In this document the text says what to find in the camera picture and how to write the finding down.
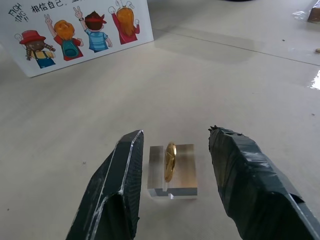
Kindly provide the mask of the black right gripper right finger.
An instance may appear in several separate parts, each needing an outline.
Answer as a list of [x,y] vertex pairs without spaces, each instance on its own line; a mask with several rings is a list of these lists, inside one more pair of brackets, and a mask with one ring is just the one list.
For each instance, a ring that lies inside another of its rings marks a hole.
[[257,143],[209,128],[208,148],[224,210],[243,240],[318,240],[320,223]]

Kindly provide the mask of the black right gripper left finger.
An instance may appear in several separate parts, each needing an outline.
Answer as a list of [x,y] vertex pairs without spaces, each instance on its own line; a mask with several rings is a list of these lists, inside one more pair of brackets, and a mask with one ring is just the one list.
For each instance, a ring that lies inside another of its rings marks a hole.
[[92,175],[66,239],[132,240],[136,236],[143,172],[144,132],[118,140]]

